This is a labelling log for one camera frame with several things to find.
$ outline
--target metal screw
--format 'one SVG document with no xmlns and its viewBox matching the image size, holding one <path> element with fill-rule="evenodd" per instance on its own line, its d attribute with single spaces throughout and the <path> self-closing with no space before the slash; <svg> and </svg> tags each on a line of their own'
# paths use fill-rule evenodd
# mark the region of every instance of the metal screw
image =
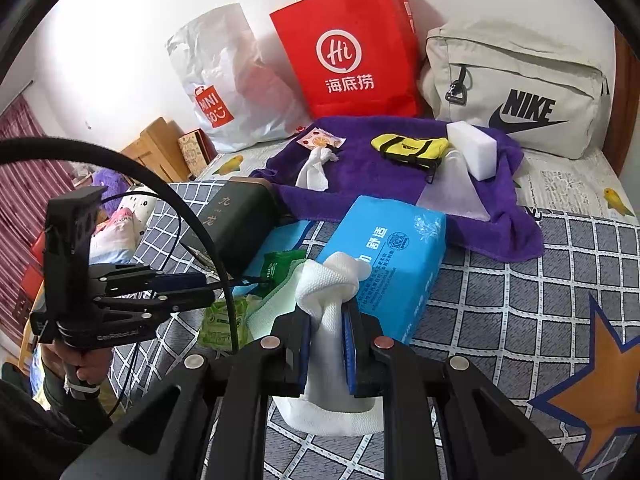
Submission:
<svg viewBox="0 0 640 480">
<path fill-rule="evenodd" d="M 449 365 L 454 370 L 463 372 L 467 368 L 469 368 L 469 361 L 466 357 L 462 357 L 462 355 L 455 355 L 451 359 L 449 359 Z"/>
<path fill-rule="evenodd" d="M 184 367 L 189 370 L 195 370 L 196 368 L 200 368 L 204 364 L 204 357 L 200 354 L 192 354 L 185 358 Z"/>
<path fill-rule="evenodd" d="M 260 346 L 265 350 L 273 350 L 280 346 L 280 339 L 274 335 L 268 335 L 260 339 Z"/>
<path fill-rule="evenodd" d="M 382 350 L 389 350 L 394 345 L 394 340 L 386 335 L 379 335 L 373 340 L 373 344 Z"/>
</svg>

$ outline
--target white cloth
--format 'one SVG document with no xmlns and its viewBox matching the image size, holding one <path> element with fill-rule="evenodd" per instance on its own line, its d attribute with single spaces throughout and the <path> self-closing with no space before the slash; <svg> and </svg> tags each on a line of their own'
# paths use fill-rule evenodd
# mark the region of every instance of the white cloth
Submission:
<svg viewBox="0 0 640 480">
<path fill-rule="evenodd" d="M 328 160 L 338 160 L 337 155 L 335 155 L 335 153 L 329 148 L 312 149 L 309 158 L 298 174 L 296 187 L 311 189 L 313 191 L 326 190 L 329 187 L 329 181 L 324 175 L 324 168 L 322 165 Z"/>
<path fill-rule="evenodd" d="M 295 303 L 309 314 L 312 339 L 305 393 L 275 397 L 282 418 L 292 428 L 324 436 L 357 436 L 383 431 L 382 398 L 349 394 L 342 350 L 342 304 L 353 298 L 369 264 L 334 253 L 324 265 L 307 260 L 296 287 Z"/>
</svg>

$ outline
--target red curtain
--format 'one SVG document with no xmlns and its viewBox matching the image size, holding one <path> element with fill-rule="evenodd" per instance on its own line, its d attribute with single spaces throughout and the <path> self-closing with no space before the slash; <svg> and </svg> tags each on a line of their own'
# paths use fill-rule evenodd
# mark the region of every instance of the red curtain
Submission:
<svg viewBox="0 0 640 480">
<path fill-rule="evenodd" d="M 22 96 L 0 116 L 0 140 L 15 137 L 44 137 Z M 0 166 L 0 328 L 14 340 L 22 339 L 22 326 L 12 312 L 24 271 L 29 264 L 38 265 L 30 248 L 43 230 L 47 202 L 73 188 L 66 162 Z"/>
</svg>

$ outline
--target small pink packet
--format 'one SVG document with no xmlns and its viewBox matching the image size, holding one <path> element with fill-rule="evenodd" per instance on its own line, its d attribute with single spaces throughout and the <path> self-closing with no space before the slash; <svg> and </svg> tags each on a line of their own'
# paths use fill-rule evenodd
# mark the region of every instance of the small pink packet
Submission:
<svg viewBox="0 0 640 480">
<path fill-rule="evenodd" d="M 347 139 L 332 136 L 332 134 L 324 131 L 322 128 L 314 128 L 296 142 L 305 148 L 312 150 L 314 148 L 325 148 L 327 146 L 329 148 L 340 148 L 340 146 L 344 144 L 345 140 Z"/>
</svg>

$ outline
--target white nike bag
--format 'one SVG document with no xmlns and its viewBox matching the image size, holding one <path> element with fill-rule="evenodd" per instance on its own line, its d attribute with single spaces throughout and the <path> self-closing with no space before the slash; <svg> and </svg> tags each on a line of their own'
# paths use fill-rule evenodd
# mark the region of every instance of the white nike bag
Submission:
<svg viewBox="0 0 640 480">
<path fill-rule="evenodd" d="M 240 4 L 187 23 L 166 49 L 200 128 L 218 152 L 285 139 L 311 122 L 291 89 L 262 64 Z"/>
<path fill-rule="evenodd" d="M 579 158 L 600 124 L 602 70 L 579 50 L 504 21 L 447 23 L 427 36 L 420 91 L 442 121 L 509 134 L 523 148 Z"/>
</svg>

